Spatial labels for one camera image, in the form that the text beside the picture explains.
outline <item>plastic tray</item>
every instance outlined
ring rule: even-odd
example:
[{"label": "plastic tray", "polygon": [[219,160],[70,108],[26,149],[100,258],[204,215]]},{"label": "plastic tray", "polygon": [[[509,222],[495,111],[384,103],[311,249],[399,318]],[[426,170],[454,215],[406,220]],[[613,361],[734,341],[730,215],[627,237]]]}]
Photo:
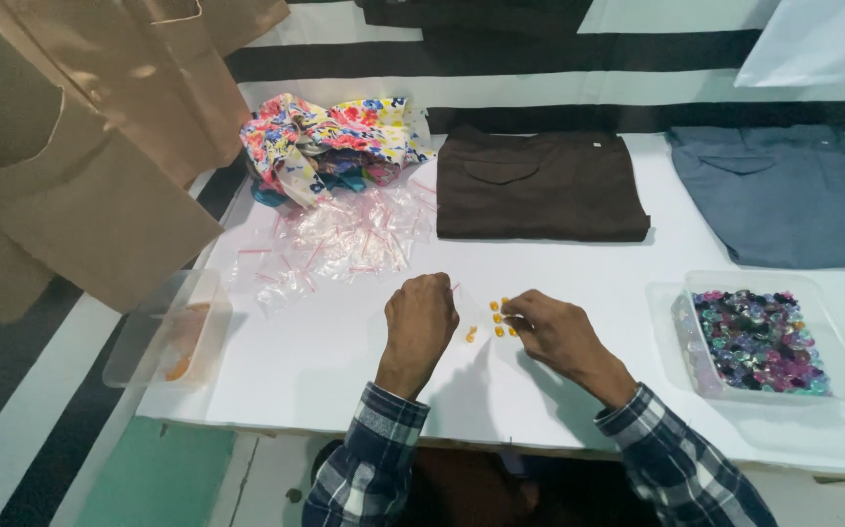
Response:
[{"label": "plastic tray", "polygon": [[220,369],[232,314],[217,271],[179,271],[127,315],[103,383],[205,386]]},{"label": "plastic tray", "polygon": [[[734,293],[742,289],[752,293],[793,293],[802,308],[806,328],[816,340],[823,371],[831,378],[833,397],[755,391],[728,386],[721,381],[700,330],[692,294],[715,290]],[[686,274],[684,291],[674,302],[673,317],[692,386],[705,398],[784,405],[845,401],[845,332],[826,306],[823,290],[806,277],[763,272],[690,271]]]}]

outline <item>gray folded shirt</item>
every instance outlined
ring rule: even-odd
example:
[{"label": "gray folded shirt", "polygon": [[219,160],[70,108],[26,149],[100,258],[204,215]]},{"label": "gray folded shirt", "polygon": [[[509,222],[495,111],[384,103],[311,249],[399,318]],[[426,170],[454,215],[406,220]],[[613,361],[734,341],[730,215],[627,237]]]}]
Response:
[{"label": "gray folded shirt", "polygon": [[845,134],[832,126],[672,127],[680,180],[743,265],[845,267]]}]

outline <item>floral print cloth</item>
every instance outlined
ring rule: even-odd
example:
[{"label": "floral print cloth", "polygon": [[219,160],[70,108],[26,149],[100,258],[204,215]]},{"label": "floral print cloth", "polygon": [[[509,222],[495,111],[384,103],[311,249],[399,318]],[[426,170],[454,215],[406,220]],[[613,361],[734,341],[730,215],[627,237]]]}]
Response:
[{"label": "floral print cloth", "polygon": [[[260,190],[274,190],[311,206],[331,194],[296,147],[300,136],[334,149],[360,152],[365,166],[377,167],[373,180],[386,184],[398,169],[434,157],[406,126],[405,113],[405,98],[351,101],[325,110],[282,94],[264,102],[257,117],[241,126],[241,141],[262,177]],[[386,170],[391,165],[395,170]]]}]

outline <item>cuff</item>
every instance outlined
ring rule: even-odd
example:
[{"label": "cuff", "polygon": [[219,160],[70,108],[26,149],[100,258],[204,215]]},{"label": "cuff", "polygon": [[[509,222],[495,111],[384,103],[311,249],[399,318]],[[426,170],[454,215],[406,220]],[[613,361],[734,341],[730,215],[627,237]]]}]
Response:
[{"label": "cuff", "polygon": [[637,385],[634,397],[624,408],[610,412],[601,411],[595,417],[595,426],[601,433],[615,441],[622,451],[642,440],[667,434],[682,437],[684,430],[676,426],[678,417],[644,383]]},{"label": "cuff", "polygon": [[367,383],[347,430],[345,447],[385,471],[400,470],[412,463],[428,415],[427,405],[406,401]]}]

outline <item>plaid shirt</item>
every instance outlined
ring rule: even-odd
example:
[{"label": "plaid shirt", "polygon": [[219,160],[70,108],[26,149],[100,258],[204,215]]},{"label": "plaid shirt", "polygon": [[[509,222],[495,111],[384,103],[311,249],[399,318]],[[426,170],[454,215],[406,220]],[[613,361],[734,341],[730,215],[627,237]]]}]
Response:
[{"label": "plaid shirt", "polygon": [[[409,493],[416,441],[429,407],[368,383],[339,447],[318,472],[302,525],[390,525]],[[747,478],[644,384],[627,406],[595,424],[624,454],[637,494],[664,525],[775,527]]]}]

